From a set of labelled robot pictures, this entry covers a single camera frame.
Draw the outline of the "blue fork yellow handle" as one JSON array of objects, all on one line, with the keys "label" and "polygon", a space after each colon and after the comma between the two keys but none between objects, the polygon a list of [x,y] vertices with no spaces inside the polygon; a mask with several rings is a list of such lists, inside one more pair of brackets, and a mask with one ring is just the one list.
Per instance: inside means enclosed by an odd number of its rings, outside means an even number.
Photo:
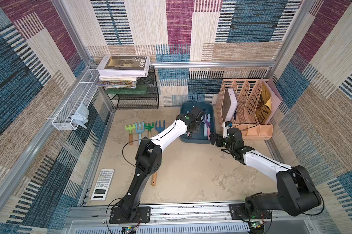
[{"label": "blue fork yellow handle", "polygon": [[165,130],[165,121],[156,121],[155,129],[158,133],[161,133]]}]

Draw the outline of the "light blue fork rake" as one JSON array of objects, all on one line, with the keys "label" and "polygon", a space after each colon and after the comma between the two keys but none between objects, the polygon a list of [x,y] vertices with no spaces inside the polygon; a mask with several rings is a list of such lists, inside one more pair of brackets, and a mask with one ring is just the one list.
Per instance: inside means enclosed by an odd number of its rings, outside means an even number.
[{"label": "light blue fork rake", "polygon": [[142,140],[142,134],[145,132],[144,122],[135,123],[136,133],[138,134],[138,144],[140,145]]}]

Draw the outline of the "green rake wooden handle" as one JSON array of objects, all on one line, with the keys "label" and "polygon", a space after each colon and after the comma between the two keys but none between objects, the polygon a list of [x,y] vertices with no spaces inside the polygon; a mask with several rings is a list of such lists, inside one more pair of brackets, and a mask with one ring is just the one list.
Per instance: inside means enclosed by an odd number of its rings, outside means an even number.
[{"label": "green rake wooden handle", "polygon": [[152,137],[152,129],[155,128],[155,123],[145,123],[144,124],[145,129],[148,131],[148,138]]}]

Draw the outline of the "lime rake brown handle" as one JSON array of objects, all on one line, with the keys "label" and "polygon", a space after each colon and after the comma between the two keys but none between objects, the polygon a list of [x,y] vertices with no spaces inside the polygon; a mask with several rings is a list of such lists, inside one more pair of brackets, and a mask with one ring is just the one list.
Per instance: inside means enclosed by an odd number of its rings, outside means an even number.
[{"label": "lime rake brown handle", "polygon": [[129,145],[133,145],[133,130],[136,129],[135,124],[125,125],[125,130],[129,133]]}]

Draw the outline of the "teal plastic storage box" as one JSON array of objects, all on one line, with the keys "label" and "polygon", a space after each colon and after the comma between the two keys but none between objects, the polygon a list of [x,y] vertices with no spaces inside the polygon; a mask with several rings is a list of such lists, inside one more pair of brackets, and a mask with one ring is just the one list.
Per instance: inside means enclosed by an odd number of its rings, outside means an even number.
[{"label": "teal plastic storage box", "polygon": [[210,144],[210,140],[206,136],[206,134],[215,134],[215,116],[214,116],[214,108],[211,104],[205,102],[184,102],[181,105],[180,113],[186,115],[190,112],[193,107],[198,107],[202,109],[202,111],[210,117],[210,126],[207,127],[205,123],[201,123],[199,128],[193,133],[193,135],[188,138],[187,135],[182,135],[181,141],[184,143],[196,143],[196,144]]}]

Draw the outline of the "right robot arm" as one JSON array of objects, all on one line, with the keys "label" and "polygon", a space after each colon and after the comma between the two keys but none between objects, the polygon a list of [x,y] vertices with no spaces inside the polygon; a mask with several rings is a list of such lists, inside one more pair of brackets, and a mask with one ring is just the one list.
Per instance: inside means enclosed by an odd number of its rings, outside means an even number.
[{"label": "right robot arm", "polygon": [[291,216],[324,205],[324,200],[316,189],[306,168],[277,162],[244,143],[242,133],[237,128],[229,128],[224,134],[211,134],[211,144],[221,147],[236,161],[252,167],[276,182],[277,192],[257,193],[245,199],[244,214],[267,210],[284,211]]}]

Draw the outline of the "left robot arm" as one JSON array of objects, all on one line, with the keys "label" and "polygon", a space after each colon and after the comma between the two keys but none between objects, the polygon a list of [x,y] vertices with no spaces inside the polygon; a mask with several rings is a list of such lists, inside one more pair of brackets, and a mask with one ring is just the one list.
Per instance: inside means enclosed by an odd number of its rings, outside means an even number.
[{"label": "left robot arm", "polygon": [[140,206],[142,192],[152,175],[162,164],[163,151],[178,137],[191,136],[199,127],[204,112],[194,107],[187,114],[177,115],[175,121],[158,135],[140,141],[136,153],[136,169],[127,194],[110,211],[107,224],[142,224],[150,222],[151,207]]}]

